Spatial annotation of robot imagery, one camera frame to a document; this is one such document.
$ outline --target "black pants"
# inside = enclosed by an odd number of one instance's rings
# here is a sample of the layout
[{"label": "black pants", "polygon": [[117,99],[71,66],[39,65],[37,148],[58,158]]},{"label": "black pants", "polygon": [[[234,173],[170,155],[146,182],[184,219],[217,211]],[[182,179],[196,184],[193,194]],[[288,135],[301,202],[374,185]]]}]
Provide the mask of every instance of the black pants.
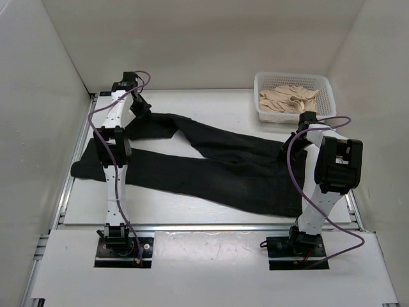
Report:
[{"label": "black pants", "polygon": [[[175,114],[152,114],[144,129],[131,123],[125,131],[130,139],[146,139],[171,138],[178,129],[207,159],[132,149],[127,184],[193,195],[258,214],[298,217],[302,213],[286,162],[277,159],[281,142],[216,129]],[[303,151],[292,163],[301,186],[306,156]],[[71,175],[105,181],[93,139],[72,165]]]}]

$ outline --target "black garment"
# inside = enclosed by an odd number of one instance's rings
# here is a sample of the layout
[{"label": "black garment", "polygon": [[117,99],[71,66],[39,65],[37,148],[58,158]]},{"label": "black garment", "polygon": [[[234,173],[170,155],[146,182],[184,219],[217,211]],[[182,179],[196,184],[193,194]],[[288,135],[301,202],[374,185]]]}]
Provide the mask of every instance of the black garment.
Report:
[{"label": "black garment", "polygon": [[[125,130],[130,139],[142,139],[171,138],[178,129],[207,159],[132,149],[127,184],[193,195],[258,214],[298,217],[302,213],[287,165],[277,160],[281,142],[216,129],[175,114],[152,114],[144,129],[131,123]],[[303,151],[292,163],[301,186],[306,156]],[[71,175],[105,181],[93,139],[72,165]]]}]

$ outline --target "white panel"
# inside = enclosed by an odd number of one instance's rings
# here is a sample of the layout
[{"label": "white panel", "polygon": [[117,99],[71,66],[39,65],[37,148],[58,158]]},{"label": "white panel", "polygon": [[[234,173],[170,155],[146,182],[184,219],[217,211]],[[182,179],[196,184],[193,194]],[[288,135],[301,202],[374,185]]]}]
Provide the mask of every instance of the white panel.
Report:
[{"label": "white panel", "polygon": [[0,305],[17,306],[89,98],[40,0],[0,1]]},{"label": "white panel", "polygon": [[326,74],[363,0],[43,0],[89,91],[124,70],[150,88],[251,88],[259,71]]},{"label": "white panel", "polygon": [[329,75],[338,114],[353,118],[341,132],[364,142],[355,194],[403,306],[409,306],[408,12],[407,0],[367,0]]},{"label": "white panel", "polygon": [[[176,113],[199,122],[233,132],[265,139],[285,141],[292,125],[261,123],[252,102],[251,90],[176,90],[145,91],[144,98],[158,113]],[[99,97],[96,108],[111,103],[110,97]],[[99,127],[107,111],[94,115],[93,122]],[[201,154],[178,132],[172,139],[132,141],[132,147],[168,155],[201,158]],[[318,149],[309,147],[306,172],[313,178]],[[314,181],[305,185],[312,195]],[[219,205],[193,196],[177,195],[164,191],[127,185],[126,205],[130,220],[138,224],[260,224],[294,222],[294,218],[262,216]],[[107,186],[103,182],[76,179],[70,195],[65,224],[104,224],[107,210]],[[330,217],[337,223],[351,221],[346,200],[341,199]]]},{"label": "white panel", "polygon": [[[156,233],[151,269],[94,268],[94,231],[53,231],[33,289],[45,307],[381,307],[396,296],[376,236],[330,270],[269,271],[262,232]],[[324,232],[327,252],[356,243]]]}]

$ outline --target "white wall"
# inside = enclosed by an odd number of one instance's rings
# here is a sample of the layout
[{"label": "white wall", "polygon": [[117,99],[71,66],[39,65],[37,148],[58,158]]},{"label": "white wall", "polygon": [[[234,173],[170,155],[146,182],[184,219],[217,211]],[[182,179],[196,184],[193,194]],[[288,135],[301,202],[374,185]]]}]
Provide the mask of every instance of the white wall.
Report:
[{"label": "white wall", "polygon": [[338,114],[353,118],[342,132],[364,142],[355,194],[402,306],[409,306],[408,14],[407,0],[367,0],[329,73]]},{"label": "white wall", "polygon": [[326,74],[363,0],[43,0],[90,92],[122,71],[151,89],[251,88],[259,71]]},{"label": "white wall", "polygon": [[18,306],[86,108],[40,0],[0,0],[0,306]]}]

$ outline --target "laundry basket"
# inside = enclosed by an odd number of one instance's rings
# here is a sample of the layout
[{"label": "laundry basket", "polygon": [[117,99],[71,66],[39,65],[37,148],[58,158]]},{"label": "laundry basket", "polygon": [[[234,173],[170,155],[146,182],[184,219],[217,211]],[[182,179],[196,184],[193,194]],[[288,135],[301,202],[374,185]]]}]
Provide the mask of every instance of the laundry basket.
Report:
[{"label": "laundry basket", "polygon": [[308,90],[320,90],[316,99],[317,119],[328,118],[337,114],[334,95],[326,77],[321,75],[285,74],[281,72],[259,72],[254,79],[254,103],[263,122],[298,123],[299,114],[265,112],[259,107],[259,92],[273,90],[280,85],[303,86]]}]

